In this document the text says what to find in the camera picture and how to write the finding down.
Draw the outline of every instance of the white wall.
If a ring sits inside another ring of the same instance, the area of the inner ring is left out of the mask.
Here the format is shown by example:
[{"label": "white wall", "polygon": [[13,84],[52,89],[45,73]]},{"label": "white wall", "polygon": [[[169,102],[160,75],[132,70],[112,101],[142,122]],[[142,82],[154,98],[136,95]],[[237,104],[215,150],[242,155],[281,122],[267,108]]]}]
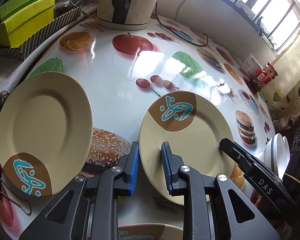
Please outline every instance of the white wall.
[{"label": "white wall", "polygon": [[[157,13],[175,19],[182,0],[158,0]],[[264,65],[275,55],[258,32],[222,0],[186,0],[178,22],[206,33],[244,61],[251,52]]]}]

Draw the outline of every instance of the blue stripe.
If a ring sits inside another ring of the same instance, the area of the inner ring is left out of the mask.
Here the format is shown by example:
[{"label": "blue stripe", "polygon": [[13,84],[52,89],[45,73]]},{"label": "blue stripe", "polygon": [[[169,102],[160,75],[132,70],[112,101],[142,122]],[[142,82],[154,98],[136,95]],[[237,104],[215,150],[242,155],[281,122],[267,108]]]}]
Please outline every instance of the blue stripe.
[{"label": "blue stripe", "polygon": [[274,158],[273,158],[273,144],[274,144],[274,138],[271,141],[271,170],[274,172]]}]

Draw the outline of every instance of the kettle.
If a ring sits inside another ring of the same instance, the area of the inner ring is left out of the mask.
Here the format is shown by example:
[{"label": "kettle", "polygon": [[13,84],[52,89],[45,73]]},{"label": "kettle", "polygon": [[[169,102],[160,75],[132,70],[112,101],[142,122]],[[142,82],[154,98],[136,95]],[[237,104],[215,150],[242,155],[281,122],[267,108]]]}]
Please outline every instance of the kettle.
[{"label": "kettle", "polygon": [[102,26],[120,30],[147,27],[157,0],[100,0],[96,21]]}]

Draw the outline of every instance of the silver bolt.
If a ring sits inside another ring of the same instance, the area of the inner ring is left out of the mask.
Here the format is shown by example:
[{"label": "silver bolt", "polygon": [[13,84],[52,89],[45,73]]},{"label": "silver bolt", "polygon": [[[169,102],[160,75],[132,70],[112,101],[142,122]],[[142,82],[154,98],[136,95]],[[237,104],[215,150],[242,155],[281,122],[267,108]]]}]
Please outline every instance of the silver bolt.
[{"label": "silver bolt", "polygon": [[75,180],[76,182],[81,182],[81,181],[84,180],[84,176],[82,176],[82,175],[77,175],[77,176],[75,176],[74,180]]},{"label": "silver bolt", "polygon": [[219,174],[218,175],[218,180],[220,181],[226,181],[228,179],[228,177],[224,174]]},{"label": "silver bolt", "polygon": [[190,167],[187,166],[187,165],[183,165],[183,166],[180,167],[180,169],[181,169],[182,171],[184,171],[184,172],[188,172],[188,171],[190,170]]},{"label": "silver bolt", "polygon": [[114,166],[111,168],[111,171],[113,172],[120,172],[121,171],[121,167],[120,166]]}]

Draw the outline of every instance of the striped box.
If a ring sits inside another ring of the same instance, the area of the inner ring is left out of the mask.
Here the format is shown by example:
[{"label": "striped box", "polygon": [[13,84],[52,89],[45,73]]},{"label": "striped box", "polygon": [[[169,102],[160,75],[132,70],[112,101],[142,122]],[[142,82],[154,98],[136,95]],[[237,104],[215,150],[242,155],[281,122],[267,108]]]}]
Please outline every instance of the striped box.
[{"label": "striped box", "polygon": [[77,7],[66,14],[53,20],[45,27],[33,34],[29,39],[22,43],[18,48],[1,48],[0,57],[9,57],[25,60],[29,55],[43,43],[47,38],[58,30],[77,19],[81,14],[80,7]]}]

